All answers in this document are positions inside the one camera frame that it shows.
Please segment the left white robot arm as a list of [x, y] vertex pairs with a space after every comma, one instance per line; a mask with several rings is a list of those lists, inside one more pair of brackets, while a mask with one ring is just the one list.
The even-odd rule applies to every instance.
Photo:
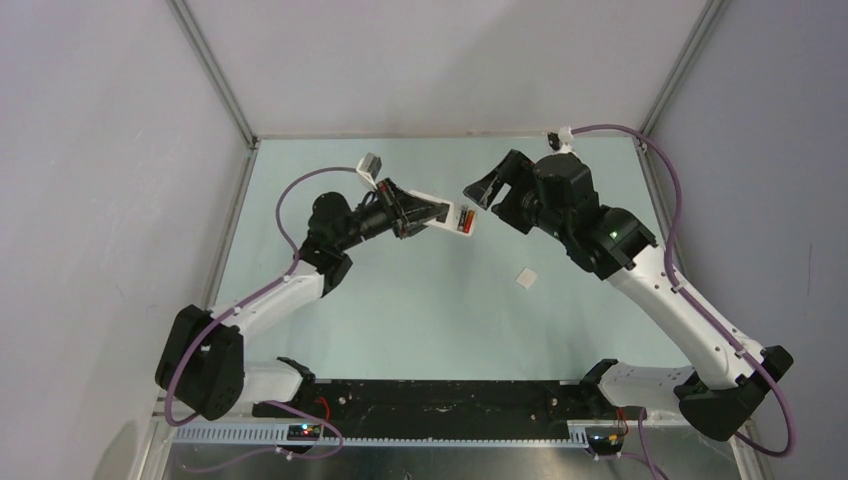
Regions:
[[316, 390], [306, 382], [307, 369], [285, 358], [248, 362], [246, 347], [332, 292], [352, 267], [351, 248], [385, 232], [407, 239], [431, 226], [450, 226], [455, 210], [452, 202], [405, 191], [390, 179], [374, 184], [356, 207], [338, 192], [317, 197], [306, 239], [286, 271], [230, 306], [188, 305], [178, 312], [155, 374], [165, 391], [166, 422], [214, 421], [239, 403], [278, 402], [297, 417], [311, 412]]

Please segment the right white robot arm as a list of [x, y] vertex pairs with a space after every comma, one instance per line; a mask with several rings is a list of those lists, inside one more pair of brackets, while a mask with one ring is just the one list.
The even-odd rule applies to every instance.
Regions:
[[591, 416], [606, 418], [619, 407], [667, 411], [727, 441], [792, 366], [785, 348], [762, 346], [667, 270], [655, 235], [630, 211], [600, 202], [590, 168], [574, 153], [532, 161], [512, 150], [463, 194], [523, 234], [538, 228], [556, 239], [578, 267], [644, 311], [688, 360], [677, 368], [598, 362], [581, 392]]

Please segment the white red remote control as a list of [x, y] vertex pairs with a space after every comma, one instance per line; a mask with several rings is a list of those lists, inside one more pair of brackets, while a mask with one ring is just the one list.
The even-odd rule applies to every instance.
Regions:
[[[476, 225], [476, 215], [477, 211], [472, 206], [467, 204], [458, 204], [452, 201], [448, 201], [446, 199], [442, 199], [436, 196], [432, 196], [429, 194], [425, 194], [423, 192], [419, 192], [416, 190], [411, 190], [410, 194], [417, 198], [424, 200], [426, 202], [432, 203], [436, 206], [436, 216], [433, 219], [430, 219], [426, 222], [428, 227], [441, 229], [447, 231], [452, 234], [456, 234], [462, 237], [470, 237], [474, 233], [475, 225]], [[468, 206], [471, 210], [475, 212], [473, 228], [470, 235], [463, 234], [457, 231], [457, 222], [459, 218], [459, 213], [463, 206]]]

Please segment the white battery compartment cover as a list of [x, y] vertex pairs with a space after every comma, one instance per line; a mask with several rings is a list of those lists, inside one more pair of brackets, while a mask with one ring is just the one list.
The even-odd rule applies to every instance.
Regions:
[[523, 268], [515, 279], [515, 282], [524, 289], [530, 289], [538, 278], [536, 271]]

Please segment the black battery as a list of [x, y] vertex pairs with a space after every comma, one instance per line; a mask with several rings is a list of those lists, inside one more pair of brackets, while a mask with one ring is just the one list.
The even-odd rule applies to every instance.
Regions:
[[460, 211], [460, 213], [459, 213], [459, 218], [458, 218], [458, 222], [457, 222], [457, 231], [458, 231], [458, 232], [463, 233], [463, 222], [464, 222], [465, 217], [466, 217], [466, 214], [467, 214], [467, 212], [468, 212], [469, 210], [471, 210], [471, 209], [470, 209], [468, 206], [463, 206], [463, 207], [462, 207], [462, 209], [461, 209], [461, 211]]

